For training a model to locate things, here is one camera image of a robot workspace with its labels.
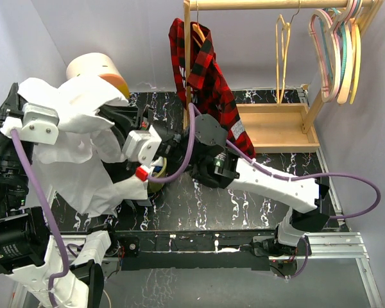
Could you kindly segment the white button-up shirt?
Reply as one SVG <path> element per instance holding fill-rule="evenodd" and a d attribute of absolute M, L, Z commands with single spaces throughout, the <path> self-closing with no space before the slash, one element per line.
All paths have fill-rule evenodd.
<path fill-rule="evenodd" d="M 128 100 L 97 75 L 71 78 L 55 88 L 39 78 L 19 85 L 27 102 L 56 110 L 59 134 L 54 145 L 34 148 L 35 162 L 43 177 L 80 214 L 98 217 L 116 214 L 123 200 L 146 200 L 147 184 L 135 175 L 113 182 L 104 165 L 126 159 L 111 128 L 99 116 L 103 106 L 126 107 Z"/>

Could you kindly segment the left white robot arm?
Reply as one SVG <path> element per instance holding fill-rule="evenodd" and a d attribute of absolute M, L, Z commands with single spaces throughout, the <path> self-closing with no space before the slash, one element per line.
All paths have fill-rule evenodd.
<path fill-rule="evenodd" d="M 119 250 L 107 225 L 83 244 L 64 243 L 31 165 L 35 142 L 58 130 L 56 112 L 28 103 L 17 83 L 0 106 L 0 274 L 22 284 L 43 307 L 99 307 L 101 264 Z"/>

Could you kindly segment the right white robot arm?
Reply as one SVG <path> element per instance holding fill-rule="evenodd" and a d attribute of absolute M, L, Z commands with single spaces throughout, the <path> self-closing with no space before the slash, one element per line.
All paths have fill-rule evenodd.
<path fill-rule="evenodd" d="M 188 172 L 210 188 L 239 189 L 279 201 L 289 207 L 271 239 L 261 243 L 269 256 L 291 255 L 309 232 L 329 220 L 319 205 L 325 186 L 319 176 L 294 176 L 259 164 L 227 139 L 227 131 L 209 114 L 189 105 L 190 124 L 184 133 L 153 119 L 150 107 L 101 108 L 113 122 L 112 132 L 124 154 L 122 163 L 106 168 L 124 200 L 146 201 L 148 188 L 166 184 Z"/>

